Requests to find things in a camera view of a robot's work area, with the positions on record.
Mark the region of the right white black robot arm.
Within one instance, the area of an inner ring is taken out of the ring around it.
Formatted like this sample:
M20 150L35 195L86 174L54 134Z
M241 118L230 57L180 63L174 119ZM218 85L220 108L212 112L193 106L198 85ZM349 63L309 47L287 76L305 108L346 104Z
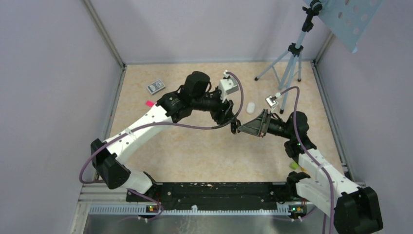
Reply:
M287 121L264 109L255 119L235 126L237 132L257 137L271 134L287 139L287 155L304 172L291 172L287 179L286 196L292 201L301 198L313 203L330 218L339 234L372 234L383 229L377 193L362 187L336 169L324 157L307 135L305 113L292 112Z

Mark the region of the small black case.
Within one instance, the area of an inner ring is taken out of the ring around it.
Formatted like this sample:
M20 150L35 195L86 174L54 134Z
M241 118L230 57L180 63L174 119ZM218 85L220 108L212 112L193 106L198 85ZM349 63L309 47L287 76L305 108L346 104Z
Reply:
M230 124L230 130L231 130L231 133L232 134L234 134L234 135L236 135L236 134L238 134L239 133L239 122L238 121L235 121L235 122L232 122L231 124Z

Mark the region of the white earbud charging case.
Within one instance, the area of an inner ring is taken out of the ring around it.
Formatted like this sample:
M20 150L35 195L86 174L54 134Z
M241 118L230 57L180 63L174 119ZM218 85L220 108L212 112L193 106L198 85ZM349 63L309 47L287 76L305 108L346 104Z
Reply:
M245 111L246 111L248 114L253 114L253 113L255 112L255 108L256 108L255 103L249 102L249 103L247 104L247 106L246 106Z

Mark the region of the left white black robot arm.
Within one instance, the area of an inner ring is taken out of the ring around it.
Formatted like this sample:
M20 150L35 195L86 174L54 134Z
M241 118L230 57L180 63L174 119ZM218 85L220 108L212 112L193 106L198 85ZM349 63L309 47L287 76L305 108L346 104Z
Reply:
M110 189L126 188L137 191L144 201L151 201L156 196L153 179L145 172L130 170L125 163L132 154L152 137L169 126L197 130L215 130L231 125L237 132L237 116L233 112L233 101L227 96L240 91L244 97L242 83L229 71L224 71L218 86L211 90L210 77L200 71L189 74L183 85L164 94L139 120L117 135L106 140L95 139L91 143L90 162ZM209 112L216 123L212 127L181 124L180 121L193 111Z

